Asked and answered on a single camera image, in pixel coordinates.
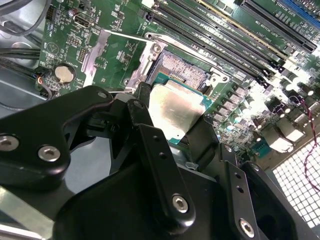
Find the red wire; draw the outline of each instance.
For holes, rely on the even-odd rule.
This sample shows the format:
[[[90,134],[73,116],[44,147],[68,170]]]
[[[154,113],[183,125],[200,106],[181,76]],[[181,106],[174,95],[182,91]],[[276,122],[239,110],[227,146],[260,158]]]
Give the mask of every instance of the red wire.
[[[311,111],[310,111],[310,109],[308,108],[308,106],[306,105],[305,101],[304,101],[304,100],[301,100],[301,103],[302,103],[302,105],[305,107],[305,109],[306,109],[306,111],[307,111],[307,115],[308,115],[308,117],[309,117],[309,119],[310,119],[310,126],[311,126],[311,129],[312,129],[313,141],[314,141],[314,145],[313,145],[313,147],[311,148],[311,150],[308,152],[307,156],[305,157],[304,163],[303,163],[303,165],[304,165],[304,176],[305,176],[305,178],[307,179],[307,181],[309,182],[309,184],[311,185],[311,187],[312,187],[313,189],[317,190],[318,192],[320,192],[320,189],[311,182],[311,180],[310,180],[310,178],[309,178],[309,176],[308,176],[308,173],[307,173],[307,172],[308,172],[308,167],[307,167],[308,158],[312,155],[312,153],[314,152],[314,150],[316,149],[316,147],[319,145],[319,144],[318,144],[318,141],[317,141],[317,134],[316,134],[316,129],[315,129],[316,126],[314,125],[314,122],[313,122],[313,120],[312,120]]]

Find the silver screw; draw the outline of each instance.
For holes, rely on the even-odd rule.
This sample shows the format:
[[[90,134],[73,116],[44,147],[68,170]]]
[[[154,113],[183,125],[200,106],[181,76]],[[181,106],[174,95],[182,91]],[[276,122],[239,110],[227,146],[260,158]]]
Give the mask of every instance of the silver screw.
[[[182,196],[173,196],[172,204],[175,209],[182,214],[185,214],[188,211],[188,203]]]
[[[60,151],[54,146],[43,146],[38,151],[38,156],[46,162],[54,162],[60,158]]]
[[[107,95],[102,91],[98,92],[98,96],[101,97],[101,98],[104,98],[104,99],[107,98]]]
[[[161,46],[159,44],[155,44],[153,46],[153,50],[155,51],[155,53],[159,54],[159,53],[161,53],[162,49],[161,49]]]
[[[229,147],[228,145],[224,145],[224,148],[225,148],[229,153],[231,153],[231,152],[232,152],[231,147]]]
[[[251,163],[251,166],[252,166],[252,168],[253,168],[254,170],[256,170],[257,172],[259,172],[259,168],[258,168],[257,165]]]
[[[19,146],[19,140],[14,136],[0,136],[0,151],[9,152]]]
[[[239,221],[240,227],[242,229],[242,231],[249,237],[249,238],[254,238],[255,237],[255,231],[252,228],[252,226],[250,225],[250,223],[248,223],[246,220],[244,220],[243,218],[240,218]]]

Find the mounting hole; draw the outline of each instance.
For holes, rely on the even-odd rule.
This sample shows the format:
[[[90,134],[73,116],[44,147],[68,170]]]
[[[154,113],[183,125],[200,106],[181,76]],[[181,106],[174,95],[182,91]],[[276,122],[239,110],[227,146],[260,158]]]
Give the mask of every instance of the mounting hole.
[[[160,138],[156,135],[153,136],[153,139],[156,141],[156,142],[160,142]]]
[[[234,173],[234,175],[238,178],[238,179],[241,179],[241,176],[239,175],[239,173]]]
[[[239,186],[236,186],[236,189],[238,189],[238,191],[240,192],[240,193],[244,193],[245,191],[241,188],[241,187],[239,187]]]
[[[159,156],[160,156],[160,158],[162,158],[162,159],[166,159],[166,158],[167,158],[167,156],[166,156],[163,152],[160,152],[160,153],[159,153]]]

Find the blue slot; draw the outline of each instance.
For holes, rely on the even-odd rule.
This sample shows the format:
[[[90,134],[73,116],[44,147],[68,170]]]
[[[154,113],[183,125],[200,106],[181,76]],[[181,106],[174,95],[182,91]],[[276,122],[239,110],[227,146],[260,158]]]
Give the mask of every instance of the blue slot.
[[[292,9],[297,15],[303,18],[306,22],[314,26],[316,29],[320,30],[320,22],[317,21],[313,16],[309,15],[302,8],[297,6],[292,0],[279,0],[288,8]]]

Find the silver metal plate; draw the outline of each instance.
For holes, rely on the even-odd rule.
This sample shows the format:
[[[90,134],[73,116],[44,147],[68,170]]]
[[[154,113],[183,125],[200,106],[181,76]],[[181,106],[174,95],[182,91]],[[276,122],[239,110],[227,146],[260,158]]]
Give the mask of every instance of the silver metal plate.
[[[203,96],[169,80],[151,90],[149,113],[156,128],[162,129],[167,140],[181,140],[206,108]]]

